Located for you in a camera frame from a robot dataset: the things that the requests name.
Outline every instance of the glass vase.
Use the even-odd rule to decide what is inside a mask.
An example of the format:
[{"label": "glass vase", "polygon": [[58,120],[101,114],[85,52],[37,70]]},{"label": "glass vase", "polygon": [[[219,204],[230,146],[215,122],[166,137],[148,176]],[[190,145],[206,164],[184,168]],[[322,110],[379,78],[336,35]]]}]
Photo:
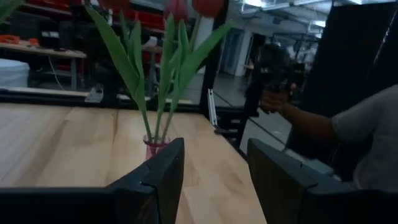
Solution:
[{"label": "glass vase", "polygon": [[160,134],[157,141],[154,141],[154,134],[152,135],[152,141],[149,141],[148,135],[144,136],[144,143],[147,146],[147,152],[145,160],[148,160],[158,154],[164,147],[170,143],[170,138],[166,137],[163,142],[161,142],[162,135]]}]

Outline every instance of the red tulip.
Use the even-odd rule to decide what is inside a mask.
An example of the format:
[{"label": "red tulip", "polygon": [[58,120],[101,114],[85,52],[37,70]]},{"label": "red tulip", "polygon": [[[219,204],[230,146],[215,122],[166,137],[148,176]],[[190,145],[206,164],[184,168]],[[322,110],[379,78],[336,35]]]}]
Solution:
[{"label": "red tulip", "polygon": [[192,6],[204,17],[215,18],[224,6],[224,0],[192,0]]},{"label": "red tulip", "polygon": [[164,8],[164,17],[167,19],[170,14],[174,16],[174,23],[178,24],[181,20],[188,20],[188,9],[185,0],[169,0]]},{"label": "red tulip", "polygon": [[128,9],[130,0],[98,0],[101,7],[105,9]]}]

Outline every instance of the workbench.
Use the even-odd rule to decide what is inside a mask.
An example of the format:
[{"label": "workbench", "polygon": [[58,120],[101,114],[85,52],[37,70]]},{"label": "workbench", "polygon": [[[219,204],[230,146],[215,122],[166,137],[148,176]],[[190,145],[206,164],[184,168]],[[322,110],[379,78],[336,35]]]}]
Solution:
[{"label": "workbench", "polygon": [[48,56],[51,58],[70,58],[70,73],[72,76],[71,80],[71,88],[72,90],[77,90],[77,59],[86,58],[86,54],[79,51],[56,51],[54,49],[46,49],[38,46],[30,46],[29,41],[21,40],[19,44],[9,44],[9,43],[0,43],[0,49],[13,50],[18,52],[23,52],[27,54],[37,54]]},{"label": "workbench", "polygon": [[[203,115],[174,114],[168,136],[185,141],[177,223],[266,223],[246,161],[213,131]],[[144,162],[144,135],[139,111],[1,103],[0,187],[106,186]]]}]

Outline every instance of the pink vase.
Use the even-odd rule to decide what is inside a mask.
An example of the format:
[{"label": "pink vase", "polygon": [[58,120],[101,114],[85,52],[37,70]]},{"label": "pink vase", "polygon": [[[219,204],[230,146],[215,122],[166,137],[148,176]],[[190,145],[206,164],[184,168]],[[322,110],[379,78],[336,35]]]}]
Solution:
[{"label": "pink vase", "polygon": [[158,154],[164,147],[166,147],[170,143],[170,138],[166,137],[164,142],[158,141],[149,141],[148,136],[144,136],[144,143],[147,146],[147,153],[145,156],[145,160],[150,159],[151,157]]}]

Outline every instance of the man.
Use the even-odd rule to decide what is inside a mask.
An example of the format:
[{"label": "man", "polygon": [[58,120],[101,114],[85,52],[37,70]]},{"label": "man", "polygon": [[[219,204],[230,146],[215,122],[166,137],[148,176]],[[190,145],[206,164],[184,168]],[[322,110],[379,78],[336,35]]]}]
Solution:
[{"label": "man", "polygon": [[314,140],[359,142],[372,134],[372,148],[357,165],[354,184],[359,189],[398,192],[398,85],[332,118],[302,111],[288,103],[287,98],[286,92],[265,90],[260,107],[279,112],[294,128]]}]

